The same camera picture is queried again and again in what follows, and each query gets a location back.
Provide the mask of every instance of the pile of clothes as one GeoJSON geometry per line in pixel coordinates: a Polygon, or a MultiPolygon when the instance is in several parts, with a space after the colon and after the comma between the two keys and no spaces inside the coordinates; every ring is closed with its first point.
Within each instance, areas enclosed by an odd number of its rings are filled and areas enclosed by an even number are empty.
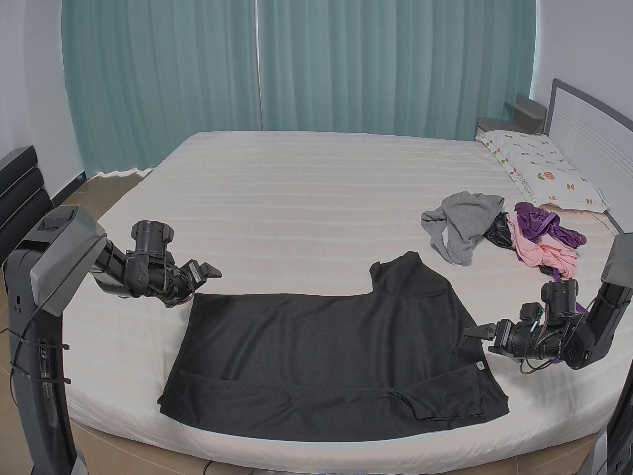
{"type": "Polygon", "coordinates": [[[513,213],[499,213],[484,237],[496,246],[513,249],[529,267],[545,274],[573,278],[578,257],[576,248],[585,244],[582,234],[560,226],[556,213],[519,202],[513,213]]]}
{"type": "Polygon", "coordinates": [[[513,213],[505,213],[503,202],[498,195],[463,191],[448,196],[437,210],[425,211],[420,222],[431,235],[431,246],[453,265],[467,263],[477,243],[486,238],[516,251],[519,260],[555,280],[573,278],[576,248],[587,238],[561,227],[556,213],[529,202],[519,202],[513,213]]]}

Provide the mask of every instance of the white patterned pillow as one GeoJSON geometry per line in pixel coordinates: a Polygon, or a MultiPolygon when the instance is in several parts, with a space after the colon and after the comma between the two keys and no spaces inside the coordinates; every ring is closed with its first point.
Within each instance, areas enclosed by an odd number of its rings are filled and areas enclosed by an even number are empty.
{"type": "Polygon", "coordinates": [[[567,162],[563,153],[543,135],[509,131],[479,134],[528,202],[552,204],[566,210],[604,213],[608,205],[593,183],[567,162]]]}

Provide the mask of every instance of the mattress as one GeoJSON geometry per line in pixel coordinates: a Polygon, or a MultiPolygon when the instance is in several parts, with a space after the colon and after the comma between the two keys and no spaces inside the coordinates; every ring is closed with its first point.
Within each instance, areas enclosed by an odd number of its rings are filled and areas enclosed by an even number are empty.
{"type": "MultiPolygon", "coordinates": [[[[523,199],[479,142],[303,132],[211,132],[187,139],[100,223],[119,248],[133,249],[138,220],[170,224],[169,249],[220,269],[201,292],[355,295],[372,290],[368,268],[409,250],[451,281],[478,324],[518,320],[547,280],[509,250],[484,240],[470,265],[445,262],[420,214],[462,190],[498,194],[512,210],[523,199]]],[[[606,217],[557,211],[587,235],[578,250],[579,302],[587,305],[613,242],[606,217]]],[[[206,459],[293,472],[444,472],[556,445],[608,420],[631,356],[631,313],[608,355],[574,371],[557,364],[531,376],[486,352],[509,396],[509,415],[485,424],[407,438],[310,443],[242,438],[177,423],[156,400],[184,337],[190,305],[120,299],[88,276],[65,311],[70,416],[101,431],[206,459]]]]}

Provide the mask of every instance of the tiled floor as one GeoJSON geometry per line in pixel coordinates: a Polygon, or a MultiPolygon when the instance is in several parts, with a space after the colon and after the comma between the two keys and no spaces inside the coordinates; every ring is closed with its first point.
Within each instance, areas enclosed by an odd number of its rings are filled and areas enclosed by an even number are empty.
{"type": "MultiPolygon", "coordinates": [[[[100,218],[123,194],[142,178],[96,177],[86,182],[66,201],[83,206],[94,218],[100,218]]],[[[7,325],[4,283],[0,282],[0,330],[7,325]]],[[[0,472],[28,475],[30,457],[17,410],[9,394],[8,342],[0,338],[0,472]]],[[[206,460],[119,438],[90,427],[73,423],[75,443],[83,451],[91,475],[200,475],[206,460]]],[[[519,455],[473,468],[450,472],[451,475],[572,475],[594,443],[594,435],[556,447],[519,455]]],[[[248,475],[251,468],[213,463],[208,475],[248,475]]]]}

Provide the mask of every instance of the white wall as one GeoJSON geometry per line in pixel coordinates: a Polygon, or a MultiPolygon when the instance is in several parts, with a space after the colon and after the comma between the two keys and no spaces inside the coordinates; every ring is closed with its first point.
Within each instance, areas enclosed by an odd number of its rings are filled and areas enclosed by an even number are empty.
{"type": "Polygon", "coordinates": [[[83,171],[61,56],[61,0],[0,0],[0,157],[33,144],[55,196],[83,171]]]}
{"type": "Polygon", "coordinates": [[[633,0],[537,0],[531,96],[550,102],[552,79],[633,119],[633,0]]]}

